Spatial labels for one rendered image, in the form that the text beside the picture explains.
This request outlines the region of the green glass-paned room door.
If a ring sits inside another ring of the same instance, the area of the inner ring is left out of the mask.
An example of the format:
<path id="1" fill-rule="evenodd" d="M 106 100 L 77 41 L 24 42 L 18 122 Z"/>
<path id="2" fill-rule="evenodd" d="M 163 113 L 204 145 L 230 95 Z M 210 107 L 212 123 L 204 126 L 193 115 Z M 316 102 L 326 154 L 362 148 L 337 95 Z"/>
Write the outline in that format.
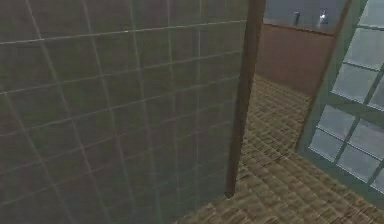
<path id="1" fill-rule="evenodd" d="M 297 150 L 384 210 L 384 0 L 348 0 Z"/>

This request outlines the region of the brown wooden counter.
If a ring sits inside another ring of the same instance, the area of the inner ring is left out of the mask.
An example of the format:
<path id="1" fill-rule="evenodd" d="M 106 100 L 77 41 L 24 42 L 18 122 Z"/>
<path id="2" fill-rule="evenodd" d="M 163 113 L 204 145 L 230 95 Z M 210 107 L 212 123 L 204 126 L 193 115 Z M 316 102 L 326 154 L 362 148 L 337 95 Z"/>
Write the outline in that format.
<path id="1" fill-rule="evenodd" d="M 264 23 L 256 73 L 308 96 L 316 94 L 335 34 Z"/>

